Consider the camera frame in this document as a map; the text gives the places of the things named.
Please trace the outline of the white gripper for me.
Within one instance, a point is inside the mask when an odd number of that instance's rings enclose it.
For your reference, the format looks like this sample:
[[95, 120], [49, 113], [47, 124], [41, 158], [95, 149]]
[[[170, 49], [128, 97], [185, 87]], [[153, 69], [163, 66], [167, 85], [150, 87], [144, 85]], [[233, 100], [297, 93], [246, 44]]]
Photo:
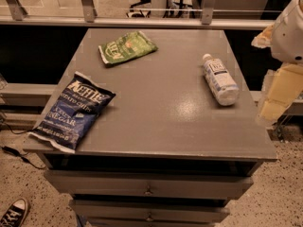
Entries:
[[283, 62], [276, 71], [268, 70], [264, 77], [256, 117], [261, 126], [276, 123], [303, 91], [301, 5], [302, 0], [292, 0], [276, 18], [275, 24], [267, 26], [251, 42], [253, 47], [271, 47], [272, 56]]

